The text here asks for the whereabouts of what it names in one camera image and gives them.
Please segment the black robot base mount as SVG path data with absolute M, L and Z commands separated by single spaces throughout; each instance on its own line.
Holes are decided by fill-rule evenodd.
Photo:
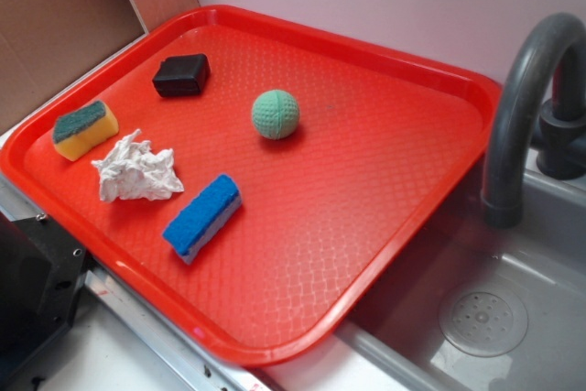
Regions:
M 3 374 L 69 331 L 86 266 L 86 248 L 56 221 L 1 217 Z

